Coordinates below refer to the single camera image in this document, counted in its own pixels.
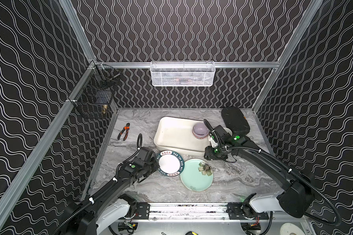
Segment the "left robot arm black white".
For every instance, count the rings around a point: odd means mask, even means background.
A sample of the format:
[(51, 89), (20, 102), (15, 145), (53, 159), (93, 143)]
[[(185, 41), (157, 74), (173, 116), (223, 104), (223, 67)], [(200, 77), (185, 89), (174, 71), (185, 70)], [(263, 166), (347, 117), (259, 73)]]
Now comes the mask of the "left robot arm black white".
[(156, 154), (143, 147), (142, 141), (139, 134), (137, 151), (117, 166), (114, 177), (101, 189), (82, 202), (67, 206), (55, 235), (99, 235), (116, 220), (135, 217), (137, 201), (124, 191), (159, 169)]

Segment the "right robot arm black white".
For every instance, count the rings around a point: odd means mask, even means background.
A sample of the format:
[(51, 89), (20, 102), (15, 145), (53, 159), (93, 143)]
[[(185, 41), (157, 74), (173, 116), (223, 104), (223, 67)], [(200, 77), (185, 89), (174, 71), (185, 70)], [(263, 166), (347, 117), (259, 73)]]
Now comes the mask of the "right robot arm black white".
[[(305, 174), (283, 163), (245, 135), (229, 135), (222, 126), (212, 127), (206, 119), (204, 119), (204, 125), (208, 128), (210, 137), (216, 143), (216, 146), (206, 147), (206, 160), (226, 161), (229, 154), (241, 157), (262, 170), (281, 187), (281, 192), (275, 196), (257, 195), (255, 193), (248, 196), (242, 204), (242, 212), (245, 217), (254, 217), (256, 214), (265, 211), (284, 211), (294, 218), (307, 216), (329, 226), (339, 226), (341, 224), (342, 217), (337, 207), (315, 187), (313, 174)], [(332, 209), (335, 215), (333, 221), (308, 213), (308, 208), (318, 196)]]

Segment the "white plate green rim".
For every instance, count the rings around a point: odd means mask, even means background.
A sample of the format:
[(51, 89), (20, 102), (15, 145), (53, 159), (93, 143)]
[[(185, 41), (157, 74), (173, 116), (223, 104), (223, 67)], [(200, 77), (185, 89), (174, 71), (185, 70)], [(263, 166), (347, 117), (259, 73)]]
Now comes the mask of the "white plate green rim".
[(158, 172), (167, 177), (175, 177), (184, 171), (185, 162), (182, 156), (172, 150), (165, 150), (156, 156)]

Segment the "mint green flower plate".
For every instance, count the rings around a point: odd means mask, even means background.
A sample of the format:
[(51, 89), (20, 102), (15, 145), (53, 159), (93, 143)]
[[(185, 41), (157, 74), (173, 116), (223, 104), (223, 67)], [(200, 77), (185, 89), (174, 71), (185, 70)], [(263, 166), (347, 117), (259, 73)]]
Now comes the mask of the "mint green flower plate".
[(184, 186), (194, 192), (207, 190), (213, 183), (213, 168), (201, 159), (190, 159), (180, 175)]

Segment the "cream plastic bin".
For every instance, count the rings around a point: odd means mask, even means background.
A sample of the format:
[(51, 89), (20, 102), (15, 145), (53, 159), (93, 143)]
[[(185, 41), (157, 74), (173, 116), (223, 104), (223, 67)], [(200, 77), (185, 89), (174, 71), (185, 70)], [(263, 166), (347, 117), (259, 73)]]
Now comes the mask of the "cream plastic bin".
[(179, 154), (203, 157), (209, 139), (198, 139), (193, 135), (193, 127), (198, 120), (163, 117), (154, 137), (154, 144), (160, 151), (172, 150)]

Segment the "lavender bowl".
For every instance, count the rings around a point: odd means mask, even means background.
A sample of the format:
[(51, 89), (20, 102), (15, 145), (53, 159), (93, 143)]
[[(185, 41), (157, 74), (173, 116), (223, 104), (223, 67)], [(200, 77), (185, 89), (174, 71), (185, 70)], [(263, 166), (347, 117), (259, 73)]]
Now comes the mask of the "lavender bowl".
[(203, 122), (198, 122), (192, 127), (192, 133), (197, 139), (204, 139), (209, 135), (209, 129)]

